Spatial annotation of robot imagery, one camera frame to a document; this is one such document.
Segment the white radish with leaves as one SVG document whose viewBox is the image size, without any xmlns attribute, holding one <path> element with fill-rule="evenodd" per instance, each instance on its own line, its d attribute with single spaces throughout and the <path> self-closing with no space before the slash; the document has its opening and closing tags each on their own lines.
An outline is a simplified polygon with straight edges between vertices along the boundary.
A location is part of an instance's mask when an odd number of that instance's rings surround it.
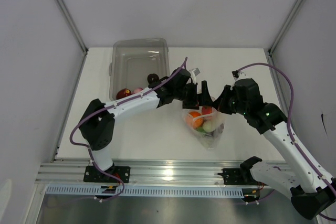
<svg viewBox="0 0 336 224">
<path fill-rule="evenodd" d="M 220 121 L 207 120 L 202 124 L 202 126 L 196 128 L 196 130 L 201 133 L 211 133 L 218 129 L 221 125 L 222 122 Z"/>
</svg>

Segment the orange fruit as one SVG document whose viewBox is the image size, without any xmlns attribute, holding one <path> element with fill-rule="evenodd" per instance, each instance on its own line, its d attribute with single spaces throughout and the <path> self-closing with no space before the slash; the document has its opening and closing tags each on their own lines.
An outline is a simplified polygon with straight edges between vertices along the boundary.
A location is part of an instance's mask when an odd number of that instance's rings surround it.
<svg viewBox="0 0 336 224">
<path fill-rule="evenodd" d="M 193 129 L 197 129 L 203 125 L 202 115 L 197 111 L 191 111 L 185 116 L 185 122 Z"/>
</svg>

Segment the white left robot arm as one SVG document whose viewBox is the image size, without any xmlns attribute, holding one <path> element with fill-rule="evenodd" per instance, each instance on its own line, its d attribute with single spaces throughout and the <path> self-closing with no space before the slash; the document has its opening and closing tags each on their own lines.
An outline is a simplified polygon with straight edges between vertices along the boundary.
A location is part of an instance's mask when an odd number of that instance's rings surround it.
<svg viewBox="0 0 336 224">
<path fill-rule="evenodd" d="M 186 69 L 175 69 L 169 77 L 151 78 L 147 88 L 111 103 L 103 103 L 99 99 L 89 103 L 79 122 L 79 131 L 86 140 L 89 155 L 97 167 L 95 175 L 102 182 L 108 182 L 114 176 L 109 145 L 115 124 L 140 112 L 170 104 L 173 100 L 180 100 L 184 109 L 213 104 L 207 82 L 202 81 L 201 91 L 198 92 L 196 81 Z"/>
</svg>

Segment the pink onion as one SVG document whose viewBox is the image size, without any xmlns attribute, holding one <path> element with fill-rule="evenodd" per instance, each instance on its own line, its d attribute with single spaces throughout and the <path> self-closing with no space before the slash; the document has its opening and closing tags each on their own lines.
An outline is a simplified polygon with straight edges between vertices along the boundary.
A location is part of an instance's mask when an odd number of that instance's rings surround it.
<svg viewBox="0 0 336 224">
<path fill-rule="evenodd" d="M 136 88 L 133 90 L 133 94 L 139 93 L 141 91 L 143 91 L 143 88 Z"/>
</svg>

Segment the dark mangosteen fruit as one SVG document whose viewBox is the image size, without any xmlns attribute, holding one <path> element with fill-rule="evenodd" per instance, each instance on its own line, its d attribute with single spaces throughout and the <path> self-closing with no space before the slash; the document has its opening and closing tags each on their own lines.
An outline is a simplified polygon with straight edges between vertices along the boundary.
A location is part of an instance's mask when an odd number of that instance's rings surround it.
<svg viewBox="0 0 336 224">
<path fill-rule="evenodd" d="M 156 73 L 151 73 L 147 76 L 147 81 L 148 84 L 152 84 L 154 82 L 158 82 L 159 81 L 159 76 Z"/>
</svg>

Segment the purple grape bunch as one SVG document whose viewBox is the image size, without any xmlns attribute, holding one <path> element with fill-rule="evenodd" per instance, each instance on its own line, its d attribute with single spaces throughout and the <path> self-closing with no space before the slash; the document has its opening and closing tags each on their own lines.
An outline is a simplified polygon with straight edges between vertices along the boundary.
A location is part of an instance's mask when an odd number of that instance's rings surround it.
<svg viewBox="0 0 336 224">
<path fill-rule="evenodd" d="M 203 135 L 205 137 L 211 137 L 211 138 L 218 138 L 221 136 L 221 134 L 223 133 L 224 130 L 224 124 L 222 124 L 218 129 L 216 129 L 215 131 L 211 132 L 211 133 L 203 133 Z"/>
</svg>

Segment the peach fruit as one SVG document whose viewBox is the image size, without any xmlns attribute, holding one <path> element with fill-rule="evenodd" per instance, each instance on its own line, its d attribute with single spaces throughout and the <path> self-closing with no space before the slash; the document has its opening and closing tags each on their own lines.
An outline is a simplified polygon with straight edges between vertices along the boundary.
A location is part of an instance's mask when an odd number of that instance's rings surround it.
<svg viewBox="0 0 336 224">
<path fill-rule="evenodd" d="M 213 108 L 211 106 L 203 106 L 201 109 L 202 115 L 209 115 L 213 113 Z"/>
</svg>

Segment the dark red apple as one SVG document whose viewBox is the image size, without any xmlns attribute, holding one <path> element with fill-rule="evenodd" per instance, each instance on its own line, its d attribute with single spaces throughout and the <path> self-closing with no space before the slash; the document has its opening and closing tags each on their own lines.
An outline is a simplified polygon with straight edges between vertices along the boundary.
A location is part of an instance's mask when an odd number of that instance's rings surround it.
<svg viewBox="0 0 336 224">
<path fill-rule="evenodd" d="M 129 89 L 122 89 L 122 90 L 120 90 L 118 93 L 117 93 L 117 95 L 116 95 L 116 99 L 117 100 L 119 100 L 119 99 L 123 99 L 123 98 L 125 98 L 125 97 L 128 97 L 128 96 L 130 96 L 130 95 L 132 95 L 132 91 L 131 90 L 129 90 Z"/>
</svg>

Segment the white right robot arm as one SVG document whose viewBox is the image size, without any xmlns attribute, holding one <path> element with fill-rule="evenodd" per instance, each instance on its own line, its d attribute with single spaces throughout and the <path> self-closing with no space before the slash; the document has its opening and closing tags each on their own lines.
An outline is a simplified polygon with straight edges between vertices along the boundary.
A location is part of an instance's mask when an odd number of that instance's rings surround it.
<svg viewBox="0 0 336 224">
<path fill-rule="evenodd" d="M 240 114 L 281 154 L 294 173 L 290 177 L 258 157 L 240 170 L 240 179 L 255 180 L 271 186 L 290 199 L 295 210 L 311 220 L 335 203 L 335 176 L 325 170 L 309 153 L 288 125 L 281 109 L 263 101 L 258 84 L 251 78 L 237 79 L 224 86 L 213 106 L 224 114 Z"/>
</svg>

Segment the clear zip top bag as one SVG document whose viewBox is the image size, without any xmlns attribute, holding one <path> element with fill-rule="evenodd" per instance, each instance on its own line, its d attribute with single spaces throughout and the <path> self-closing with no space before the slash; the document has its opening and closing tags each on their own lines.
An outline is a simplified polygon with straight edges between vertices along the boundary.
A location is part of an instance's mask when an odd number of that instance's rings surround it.
<svg viewBox="0 0 336 224">
<path fill-rule="evenodd" d="M 217 147 L 225 127 L 224 114 L 205 105 L 198 109 L 182 109 L 182 119 L 204 148 L 211 150 Z"/>
</svg>

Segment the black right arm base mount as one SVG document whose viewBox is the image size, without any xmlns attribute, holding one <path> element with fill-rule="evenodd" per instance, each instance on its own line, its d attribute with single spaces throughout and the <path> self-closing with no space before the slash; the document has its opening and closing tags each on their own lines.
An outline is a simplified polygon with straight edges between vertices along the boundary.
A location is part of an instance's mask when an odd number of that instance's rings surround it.
<svg viewBox="0 0 336 224">
<path fill-rule="evenodd" d="M 225 185 L 259 185 L 261 182 L 253 179 L 250 170 L 261 161 L 261 158 L 253 156 L 243 161 L 238 168 L 223 168 L 217 175 L 223 178 Z"/>
</svg>

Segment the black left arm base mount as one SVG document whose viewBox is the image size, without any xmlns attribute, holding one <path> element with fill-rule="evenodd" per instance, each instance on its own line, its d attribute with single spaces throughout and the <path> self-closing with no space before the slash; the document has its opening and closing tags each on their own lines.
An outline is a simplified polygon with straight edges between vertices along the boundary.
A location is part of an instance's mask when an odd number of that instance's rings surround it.
<svg viewBox="0 0 336 224">
<path fill-rule="evenodd" d="M 124 183 L 128 183 L 130 179 L 131 167 L 130 166 L 112 166 L 106 173 L 119 178 Z M 118 183 L 115 178 L 107 176 L 98 171 L 94 166 L 87 166 L 83 176 L 83 181 L 86 183 Z"/>
</svg>

